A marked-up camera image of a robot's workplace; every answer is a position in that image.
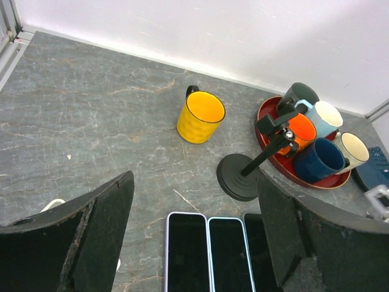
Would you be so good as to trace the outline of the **black phone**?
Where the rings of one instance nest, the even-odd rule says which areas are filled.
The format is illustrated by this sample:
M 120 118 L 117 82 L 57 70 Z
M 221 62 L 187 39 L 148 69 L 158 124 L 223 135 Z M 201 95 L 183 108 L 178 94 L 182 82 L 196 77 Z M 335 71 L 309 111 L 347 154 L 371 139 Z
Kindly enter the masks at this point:
M 244 224 L 256 291 L 279 291 L 261 214 L 245 214 Z

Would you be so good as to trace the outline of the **blue case phone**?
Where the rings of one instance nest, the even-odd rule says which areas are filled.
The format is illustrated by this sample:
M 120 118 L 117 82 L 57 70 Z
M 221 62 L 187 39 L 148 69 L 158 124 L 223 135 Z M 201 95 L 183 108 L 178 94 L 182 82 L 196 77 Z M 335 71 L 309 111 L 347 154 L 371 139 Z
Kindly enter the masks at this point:
M 211 217 L 208 223 L 213 291 L 255 291 L 247 235 L 241 219 Z

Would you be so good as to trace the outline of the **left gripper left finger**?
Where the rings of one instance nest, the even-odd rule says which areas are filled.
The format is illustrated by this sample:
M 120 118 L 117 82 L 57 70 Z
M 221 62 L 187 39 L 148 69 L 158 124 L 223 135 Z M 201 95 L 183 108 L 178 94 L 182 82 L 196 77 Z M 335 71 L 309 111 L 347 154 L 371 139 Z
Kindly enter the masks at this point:
M 111 291 L 133 195 L 127 171 L 1 226 L 1 291 Z

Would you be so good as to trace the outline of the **black round base phone stand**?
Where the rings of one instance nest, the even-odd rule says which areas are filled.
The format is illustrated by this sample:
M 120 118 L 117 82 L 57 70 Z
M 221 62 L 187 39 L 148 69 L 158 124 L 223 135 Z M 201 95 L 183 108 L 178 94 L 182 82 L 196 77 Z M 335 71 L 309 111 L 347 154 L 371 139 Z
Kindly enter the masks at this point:
M 289 121 L 297 115 L 293 105 L 289 105 L 288 112 L 277 119 L 266 114 L 255 124 L 260 133 L 271 138 L 262 152 L 255 159 L 234 153 L 219 162 L 216 176 L 228 196 L 238 201 L 252 201 L 258 197 L 259 165 L 295 140 L 294 133 L 289 129 Z

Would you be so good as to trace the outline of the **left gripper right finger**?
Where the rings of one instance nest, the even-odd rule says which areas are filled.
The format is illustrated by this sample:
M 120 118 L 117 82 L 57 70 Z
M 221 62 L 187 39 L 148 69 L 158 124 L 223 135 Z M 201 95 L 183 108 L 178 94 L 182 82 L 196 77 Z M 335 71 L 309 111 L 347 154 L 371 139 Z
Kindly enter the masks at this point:
M 257 174 L 261 216 L 278 285 L 303 258 L 315 258 L 327 291 L 388 291 L 388 224 Z

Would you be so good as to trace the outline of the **purple case phone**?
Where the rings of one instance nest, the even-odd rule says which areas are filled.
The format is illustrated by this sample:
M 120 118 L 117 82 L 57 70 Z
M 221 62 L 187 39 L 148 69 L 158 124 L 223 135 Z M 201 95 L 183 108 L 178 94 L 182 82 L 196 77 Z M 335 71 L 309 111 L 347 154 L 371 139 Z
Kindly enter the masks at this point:
M 166 218 L 164 291 L 211 291 L 207 219 L 190 212 Z

